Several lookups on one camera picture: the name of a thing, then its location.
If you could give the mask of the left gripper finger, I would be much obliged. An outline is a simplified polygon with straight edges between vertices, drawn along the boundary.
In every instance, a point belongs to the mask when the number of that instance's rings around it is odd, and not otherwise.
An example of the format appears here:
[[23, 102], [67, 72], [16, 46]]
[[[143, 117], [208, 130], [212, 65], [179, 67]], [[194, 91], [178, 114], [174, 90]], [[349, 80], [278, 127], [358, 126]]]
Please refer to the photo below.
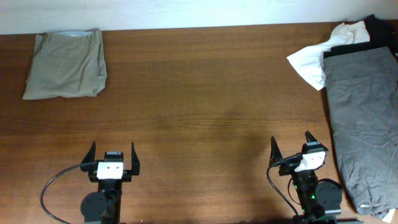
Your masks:
[[96, 143], [93, 141], [90, 150], [81, 161], [80, 164], [81, 171], [91, 171], [95, 168], [95, 151], [96, 151]]
[[140, 161], [137, 156], [134, 143], [131, 143], [131, 175], [139, 175], [140, 173]]

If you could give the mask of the grey shorts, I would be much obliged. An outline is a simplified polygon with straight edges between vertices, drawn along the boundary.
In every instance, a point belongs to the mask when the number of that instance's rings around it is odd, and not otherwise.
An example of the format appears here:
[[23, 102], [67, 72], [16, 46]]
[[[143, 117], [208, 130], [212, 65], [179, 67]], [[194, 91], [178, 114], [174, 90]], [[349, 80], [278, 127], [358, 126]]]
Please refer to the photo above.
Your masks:
[[336, 163], [356, 211], [397, 208], [397, 59], [388, 47], [328, 57], [326, 92]]

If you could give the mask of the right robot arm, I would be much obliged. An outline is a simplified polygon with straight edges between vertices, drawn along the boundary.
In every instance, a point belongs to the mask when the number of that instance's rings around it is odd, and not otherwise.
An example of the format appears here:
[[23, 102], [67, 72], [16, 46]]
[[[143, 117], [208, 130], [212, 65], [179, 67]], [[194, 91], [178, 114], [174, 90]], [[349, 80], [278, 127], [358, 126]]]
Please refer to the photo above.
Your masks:
[[[305, 138], [307, 142], [303, 144], [299, 153], [282, 157], [275, 137], [271, 137], [267, 179], [294, 211], [293, 223], [337, 223], [336, 216], [341, 214], [343, 187], [334, 180], [317, 177], [315, 171], [325, 164], [328, 149], [309, 131], [305, 132]], [[275, 167], [279, 169], [280, 176], [291, 177], [302, 209], [301, 215], [271, 180], [269, 172]]]

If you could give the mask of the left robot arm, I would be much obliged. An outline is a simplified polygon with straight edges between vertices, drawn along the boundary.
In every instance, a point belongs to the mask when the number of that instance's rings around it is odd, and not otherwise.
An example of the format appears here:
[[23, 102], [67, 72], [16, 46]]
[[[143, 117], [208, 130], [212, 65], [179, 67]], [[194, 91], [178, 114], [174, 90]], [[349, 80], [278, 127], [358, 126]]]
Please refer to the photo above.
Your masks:
[[140, 161], [134, 144], [131, 144], [131, 168], [124, 168], [122, 152], [106, 152], [104, 159], [96, 160], [96, 143], [82, 160], [80, 169], [88, 174], [90, 182], [97, 183], [96, 192], [88, 194], [80, 210], [85, 223], [120, 224], [122, 186], [140, 173]]

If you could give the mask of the white cloth garment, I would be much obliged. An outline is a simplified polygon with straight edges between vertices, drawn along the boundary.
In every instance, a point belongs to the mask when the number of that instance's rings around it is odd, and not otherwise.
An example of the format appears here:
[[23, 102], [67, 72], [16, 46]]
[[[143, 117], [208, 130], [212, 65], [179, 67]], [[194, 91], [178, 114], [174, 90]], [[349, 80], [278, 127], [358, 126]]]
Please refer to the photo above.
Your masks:
[[339, 45], [369, 42], [370, 36], [364, 21], [354, 24], [342, 23], [336, 26], [326, 42], [304, 47], [286, 59], [293, 69], [314, 89], [325, 87], [326, 75], [323, 70], [323, 53]]

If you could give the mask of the folded khaki shorts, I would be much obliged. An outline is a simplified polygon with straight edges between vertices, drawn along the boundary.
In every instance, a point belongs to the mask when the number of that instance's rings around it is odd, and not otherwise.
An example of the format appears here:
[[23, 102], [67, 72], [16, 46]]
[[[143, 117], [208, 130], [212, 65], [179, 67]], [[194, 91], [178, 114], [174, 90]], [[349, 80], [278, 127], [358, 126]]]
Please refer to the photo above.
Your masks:
[[22, 98], [96, 97], [107, 76], [100, 29], [37, 34]]

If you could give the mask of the black garment with white stripes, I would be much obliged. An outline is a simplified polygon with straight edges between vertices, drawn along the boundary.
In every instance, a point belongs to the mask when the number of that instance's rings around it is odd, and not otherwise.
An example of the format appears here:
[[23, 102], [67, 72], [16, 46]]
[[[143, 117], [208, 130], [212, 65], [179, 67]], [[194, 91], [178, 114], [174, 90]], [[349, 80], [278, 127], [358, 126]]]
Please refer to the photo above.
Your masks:
[[332, 47], [329, 51], [323, 53], [323, 58], [326, 59], [328, 57], [381, 47], [388, 47], [394, 56], [397, 57], [397, 27], [391, 22], [376, 18], [374, 14], [365, 17], [363, 22], [370, 36], [369, 42]]

